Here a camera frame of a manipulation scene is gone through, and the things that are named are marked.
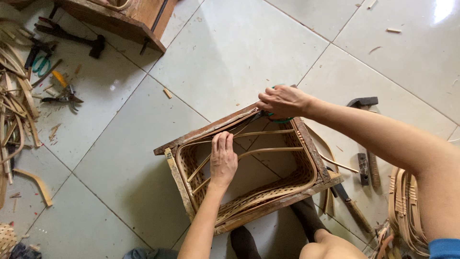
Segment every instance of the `woven bamboo basket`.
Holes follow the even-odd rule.
[[[290,121],[285,124],[280,124],[280,130],[270,132],[252,132],[241,134],[243,129],[248,126],[250,119],[254,116],[251,113],[239,120],[236,120],[229,125],[214,130],[201,137],[195,138],[191,141],[180,145],[176,151],[176,164],[181,174],[190,201],[195,211],[198,211],[201,203],[203,202],[206,194],[206,184],[210,179],[206,179],[203,172],[203,167],[209,161],[209,156],[201,163],[198,163],[199,156],[197,150],[200,145],[209,145],[212,137],[219,132],[229,131],[234,134],[234,138],[260,135],[260,134],[277,134],[282,135],[285,147],[277,148],[264,148],[252,150],[244,154],[240,154],[238,159],[245,159],[244,157],[261,152],[291,152],[297,168],[287,177],[274,181],[272,183],[258,187],[252,191],[247,192],[225,204],[220,206],[216,226],[222,225],[228,220],[232,220],[242,215],[251,212],[261,206],[268,205],[271,201],[278,200],[282,197],[289,197],[306,190],[313,186],[317,178],[317,170],[313,159],[307,149],[307,146],[298,131],[296,124]]]

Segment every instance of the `wooden board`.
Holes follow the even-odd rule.
[[[166,29],[166,25],[168,24],[171,15],[173,15],[174,7],[176,6],[177,1],[178,0],[168,0],[168,3],[166,4],[166,7],[163,10],[163,13],[160,17],[160,20],[158,21],[158,24],[156,25],[156,28],[153,31],[153,34],[155,34],[155,36],[158,39],[161,39],[161,36],[163,36],[163,32]]]
[[[66,12],[81,21],[98,26],[139,44],[144,44],[145,37],[148,37],[153,41],[153,44],[148,44],[148,47],[162,53],[166,51],[159,38],[150,31],[150,27],[136,19],[126,17],[122,13],[109,10],[87,0],[56,1],[61,4],[61,7]]]
[[[231,122],[234,122],[248,114],[250,114],[254,109],[256,109],[256,105],[255,104],[251,104],[237,112],[234,112],[220,120],[217,120],[207,126],[204,126],[203,128],[201,129],[196,129],[194,131],[191,131],[187,134],[185,134],[184,136],[180,137],[180,138],[177,138],[167,144],[164,144],[163,146],[161,147],[157,147],[155,150],[154,150],[154,154],[156,156],[158,155],[163,155],[165,153],[165,148],[169,147],[170,149],[174,149],[175,147],[177,146],[180,146],[192,139],[195,139],[199,136],[203,136],[205,135],[206,133],[209,133],[209,132],[212,132],[218,128],[221,128],[227,124],[230,124]]]

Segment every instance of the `black hammer head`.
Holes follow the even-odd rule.
[[[364,105],[371,106],[371,105],[376,105],[378,103],[379,103],[379,99],[376,96],[375,97],[362,97],[362,98],[356,98],[356,99],[351,100],[347,104],[347,106],[360,109],[361,106],[364,106]]]

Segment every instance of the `black sock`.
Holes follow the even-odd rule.
[[[302,224],[308,242],[312,243],[315,241],[314,235],[319,229],[324,229],[331,233],[319,219],[316,213],[315,203],[311,196],[292,204],[291,209]]]
[[[251,232],[244,226],[232,230],[230,241],[238,259],[261,259]]]

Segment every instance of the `green scissors handle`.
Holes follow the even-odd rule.
[[[34,63],[32,64],[32,72],[33,73],[37,73],[37,75],[39,77],[43,76],[44,74],[46,74],[49,70],[51,69],[51,62],[49,59],[47,59],[45,56],[39,56],[37,57],[35,60],[34,60]]]

